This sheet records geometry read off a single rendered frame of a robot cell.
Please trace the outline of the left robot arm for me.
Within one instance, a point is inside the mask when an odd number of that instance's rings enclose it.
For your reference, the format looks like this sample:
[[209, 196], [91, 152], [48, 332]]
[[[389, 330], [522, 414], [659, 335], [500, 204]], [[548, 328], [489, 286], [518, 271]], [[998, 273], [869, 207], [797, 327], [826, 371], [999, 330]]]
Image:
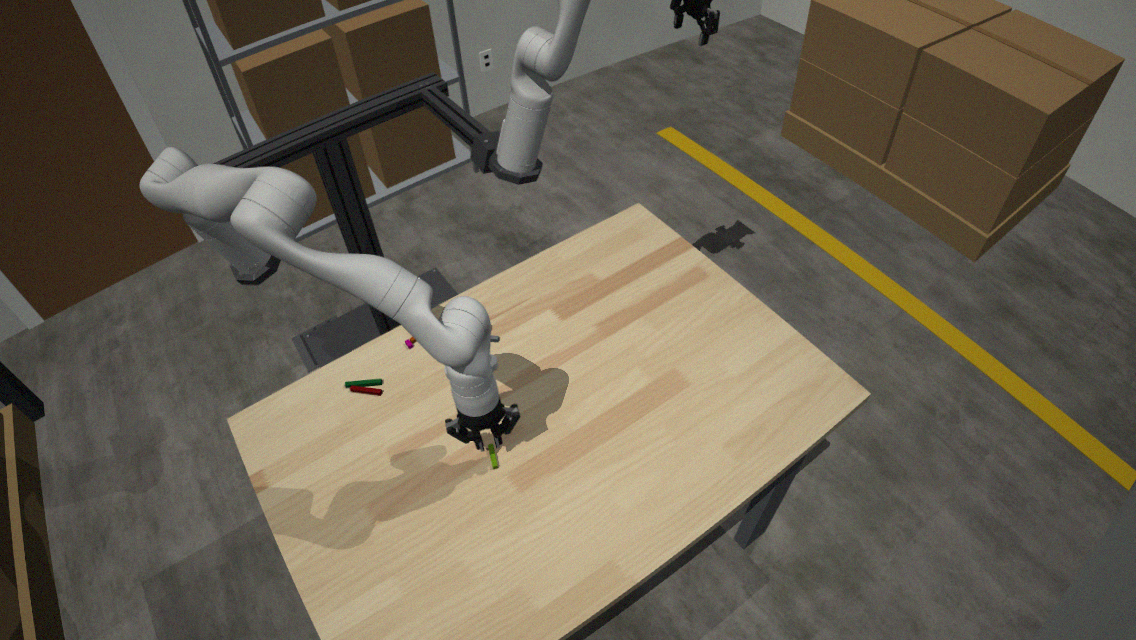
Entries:
[[556, 33], [534, 26], [516, 45], [511, 95], [496, 146], [496, 161], [506, 171], [535, 168], [553, 99], [546, 80], [561, 78], [569, 67], [590, 1], [558, 0]]

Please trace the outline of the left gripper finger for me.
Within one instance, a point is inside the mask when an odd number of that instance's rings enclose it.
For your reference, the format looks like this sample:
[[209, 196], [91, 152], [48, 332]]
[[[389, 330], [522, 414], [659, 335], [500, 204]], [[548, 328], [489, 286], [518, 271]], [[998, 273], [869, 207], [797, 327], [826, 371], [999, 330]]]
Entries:
[[682, 22], [683, 22], [683, 17], [684, 17], [683, 13], [686, 13], [685, 9], [687, 9], [690, 7], [690, 2], [686, 2], [686, 3], [682, 5], [682, 6], [680, 6], [680, 2], [682, 2], [682, 0], [673, 0], [671, 5], [670, 5], [670, 9], [674, 10], [674, 14], [675, 14], [675, 18], [674, 18], [674, 28], [675, 30], [680, 28]]
[[[702, 31], [701, 34], [700, 34], [700, 39], [699, 39], [698, 45], [705, 45], [708, 43], [709, 35], [712, 35], [712, 34], [715, 34], [715, 33], [718, 32], [718, 24], [719, 24], [720, 11], [719, 10], [715, 11], [715, 10], [712, 10], [710, 8], [707, 8], [707, 13], [708, 14], [705, 15], [705, 20], [701, 20], [700, 14], [698, 11], [698, 7], [693, 7], [692, 10], [693, 10], [693, 13], [694, 13], [694, 15], [696, 17], [698, 25], [700, 26], [700, 28]], [[708, 16], [709, 20], [707, 18], [707, 16]]]

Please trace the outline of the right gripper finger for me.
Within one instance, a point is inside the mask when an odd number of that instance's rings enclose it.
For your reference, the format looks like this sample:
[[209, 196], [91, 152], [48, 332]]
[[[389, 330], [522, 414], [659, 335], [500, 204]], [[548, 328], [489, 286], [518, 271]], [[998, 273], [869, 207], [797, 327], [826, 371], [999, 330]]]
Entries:
[[471, 435], [471, 431], [468, 431], [468, 429], [460, 426], [458, 424], [458, 419], [459, 417], [456, 419], [445, 419], [446, 433], [460, 440], [465, 444], [469, 443], [470, 441], [474, 441], [477, 450], [481, 450], [481, 452], [485, 451], [483, 440], [481, 437], [481, 426], [471, 426], [473, 429], [473, 435]]
[[[511, 405], [511, 408], [509, 408], [509, 407], [503, 407], [503, 408], [506, 410], [506, 417], [502, 419], [502, 423], [498, 424], [498, 425], [496, 425], [495, 421], [492, 421], [491, 423], [488, 423], [488, 429], [491, 430], [491, 432], [492, 432], [492, 434], [494, 437], [494, 441], [495, 441], [496, 448], [500, 448], [500, 444], [503, 443], [501, 435], [502, 434], [510, 434], [511, 431], [512, 431], [512, 429], [513, 429], [513, 426], [516, 425], [517, 421], [520, 418], [520, 413], [519, 413], [517, 404]], [[496, 434], [494, 434], [494, 433], [496, 433]]]

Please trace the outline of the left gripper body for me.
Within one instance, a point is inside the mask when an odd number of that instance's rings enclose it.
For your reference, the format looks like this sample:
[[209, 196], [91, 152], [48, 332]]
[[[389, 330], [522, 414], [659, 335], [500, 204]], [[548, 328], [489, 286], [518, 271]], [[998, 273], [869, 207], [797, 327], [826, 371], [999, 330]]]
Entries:
[[707, 13], [707, 8], [711, 9], [710, 5], [711, 5], [712, 0], [683, 0], [683, 2], [684, 3], [690, 2], [690, 7], [687, 9], [685, 9], [685, 10], [686, 10], [686, 13], [690, 16], [692, 16], [696, 20], [696, 17], [695, 17], [694, 13], [692, 11], [692, 7], [698, 7], [698, 11], [700, 14], [700, 17], [703, 18], [708, 14]]

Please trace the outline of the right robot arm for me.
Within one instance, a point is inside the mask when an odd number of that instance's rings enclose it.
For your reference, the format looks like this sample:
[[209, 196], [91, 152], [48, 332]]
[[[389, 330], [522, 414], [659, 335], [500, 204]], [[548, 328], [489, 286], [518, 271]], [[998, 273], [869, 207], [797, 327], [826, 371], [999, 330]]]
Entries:
[[491, 322], [484, 306], [459, 296], [437, 319], [431, 311], [431, 285], [395, 261], [296, 243], [317, 202], [314, 188], [296, 173], [272, 166], [198, 166], [187, 153], [167, 147], [141, 178], [140, 190], [165, 211], [186, 213], [187, 226], [242, 274], [261, 271], [274, 256], [396, 321], [446, 365], [456, 407], [463, 415], [478, 417], [496, 407], [498, 361], [490, 354]]

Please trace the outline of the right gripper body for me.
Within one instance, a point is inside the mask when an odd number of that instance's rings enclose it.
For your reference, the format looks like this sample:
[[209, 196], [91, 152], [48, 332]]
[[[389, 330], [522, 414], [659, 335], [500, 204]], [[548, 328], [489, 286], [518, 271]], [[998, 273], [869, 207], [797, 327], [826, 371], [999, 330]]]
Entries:
[[483, 416], [478, 416], [478, 417], [467, 416], [467, 415], [463, 415], [461, 412], [459, 412], [457, 409], [457, 407], [456, 407], [456, 409], [458, 412], [457, 418], [459, 417], [458, 424], [460, 426], [463, 426], [465, 429], [470, 429], [470, 430], [471, 430], [471, 426], [481, 426], [481, 431], [484, 430], [484, 429], [488, 429], [488, 423], [491, 423], [493, 419], [498, 424], [506, 416], [506, 410], [502, 407], [506, 407], [506, 406], [503, 404], [501, 405], [500, 396], [499, 396], [499, 401], [496, 404], [496, 407], [492, 412], [488, 412], [487, 414], [485, 414]]

